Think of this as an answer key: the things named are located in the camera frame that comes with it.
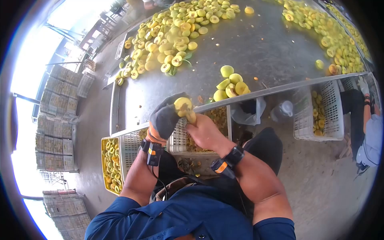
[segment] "yellow plastic crate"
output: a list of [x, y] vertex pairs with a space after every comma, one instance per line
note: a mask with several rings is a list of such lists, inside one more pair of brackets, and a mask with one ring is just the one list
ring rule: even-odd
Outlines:
[[[111, 137], [103, 137], [101, 139], [101, 150], [100, 150], [100, 154], [101, 154], [101, 166], [103, 168], [103, 174], [107, 172], [107, 168], [106, 168], [106, 165], [104, 163], [104, 155], [102, 154], [102, 151], [103, 150], [106, 150], [105, 149], [105, 145], [106, 145], [106, 142], [108, 142], [108, 139], [111, 139]], [[118, 144], [119, 144], [119, 162], [121, 164], [121, 152], [120, 152], [120, 149], [121, 149], [121, 142], [120, 142], [120, 138], [116, 138], [118, 140]], [[122, 167], [120, 166], [120, 181], [121, 183], [124, 185], [124, 176], [122, 174]], [[120, 195], [120, 193], [116, 192], [115, 190], [112, 190], [110, 188], [108, 188], [108, 183], [107, 183], [107, 180], [105, 179], [105, 177], [103, 176], [103, 181], [104, 181], [104, 186], [105, 186], [105, 189], [107, 189], [107, 191], [109, 192], [112, 192], [113, 194], [116, 194], [117, 196]]]

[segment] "metal table edge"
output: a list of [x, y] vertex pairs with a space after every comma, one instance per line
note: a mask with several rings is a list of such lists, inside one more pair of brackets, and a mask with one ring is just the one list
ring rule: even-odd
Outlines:
[[[285, 85], [276, 86], [273, 88], [267, 88], [267, 89], [259, 90], [256, 92], [251, 92], [251, 93], [248, 93], [245, 95], [236, 96], [233, 98], [227, 98], [227, 99], [221, 100], [219, 102], [213, 102], [210, 104], [197, 106], [194, 108], [194, 111], [196, 113], [203, 113], [205, 111], [212, 110], [212, 109], [219, 108], [219, 107], [224, 107], [224, 106], [230, 105], [232, 103], [242, 102], [242, 101], [254, 99], [257, 97], [261, 97], [261, 96], [267, 96], [267, 95], [280, 93], [280, 92], [284, 92], [287, 90], [291, 90], [291, 89], [295, 89], [295, 88], [299, 88], [299, 87], [303, 87], [303, 86], [309, 86], [309, 85], [313, 85], [313, 84], [323, 83], [323, 82], [327, 82], [327, 81], [331, 81], [331, 80], [337, 80], [337, 79], [343, 79], [343, 78], [348, 78], [348, 77], [353, 77], [353, 76], [366, 75], [368, 73], [369, 72], [367, 72], [367, 71], [361, 72], [361, 73], [348, 73], [348, 74], [334, 75], [334, 76], [328, 76], [328, 77], [314, 78], [314, 79], [309, 79], [309, 80], [296, 82], [296, 83], [288, 83]], [[111, 114], [110, 114], [110, 122], [109, 122], [110, 136], [111, 137], [118, 137], [118, 136], [125, 135], [125, 134], [128, 134], [128, 133], [133, 132], [133, 131], [137, 131], [137, 130], [149, 127], [149, 122], [145, 122], [145, 123], [142, 123], [140, 125], [130, 126], [129, 128], [124, 129], [124, 130], [119, 131], [119, 132], [113, 131], [113, 126], [116, 127], [116, 124], [118, 121], [118, 116], [117, 116], [118, 97], [117, 97], [117, 101], [116, 101], [114, 98], [115, 93], [116, 93], [116, 83], [114, 83], [114, 88], [112, 91], [112, 101], [115, 101], [116, 103], [113, 104], [113, 102], [111, 102]]]

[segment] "cable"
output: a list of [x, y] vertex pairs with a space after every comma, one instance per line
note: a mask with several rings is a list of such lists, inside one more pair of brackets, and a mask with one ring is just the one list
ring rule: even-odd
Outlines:
[[153, 174], [153, 176], [154, 176], [157, 180], [159, 180], [159, 181], [163, 184], [164, 189], [165, 189], [165, 191], [166, 191], [166, 198], [165, 198], [165, 200], [167, 200], [167, 199], [168, 199], [167, 188], [166, 188], [165, 184], [163, 183], [163, 181], [161, 181], [158, 177], [156, 177], [155, 173], [153, 172], [153, 166], [152, 166], [152, 174]]

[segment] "stainless steel table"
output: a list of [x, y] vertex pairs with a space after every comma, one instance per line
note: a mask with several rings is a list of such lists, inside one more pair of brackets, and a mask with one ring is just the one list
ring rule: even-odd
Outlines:
[[[241, 13], [236, 14], [235, 19], [220, 19], [218, 24], [207, 25], [208, 33], [193, 40], [198, 47], [189, 59], [192, 66], [184, 62], [175, 76], [166, 76], [158, 68], [135, 80], [129, 79], [129, 83], [121, 87], [115, 84], [111, 136], [147, 127], [153, 109], [164, 98], [183, 91], [191, 96], [195, 112], [200, 113], [258, 96], [368, 73], [324, 77], [325, 70], [315, 68], [317, 59], [324, 61], [325, 68], [329, 64], [324, 50], [319, 47], [319, 36], [313, 30], [285, 22], [282, 5], [275, 1], [249, 1], [247, 5], [253, 7], [255, 13], [247, 16], [243, 11], [244, 3], [234, 0], [231, 4], [239, 4]], [[233, 66], [252, 92], [209, 103], [217, 90], [216, 85], [224, 80], [220, 74], [223, 65]], [[203, 98], [205, 105], [198, 102], [198, 96]]]

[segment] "plastic bag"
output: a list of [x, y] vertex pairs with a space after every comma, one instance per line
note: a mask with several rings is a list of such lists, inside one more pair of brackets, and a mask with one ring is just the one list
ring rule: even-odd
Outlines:
[[256, 124], [261, 123], [260, 118], [264, 112], [265, 106], [266, 106], [266, 102], [263, 97], [256, 98], [256, 105], [255, 105], [256, 113], [250, 114], [250, 113], [245, 113], [240, 107], [240, 104], [235, 103], [231, 105], [231, 117], [238, 124], [255, 126]]

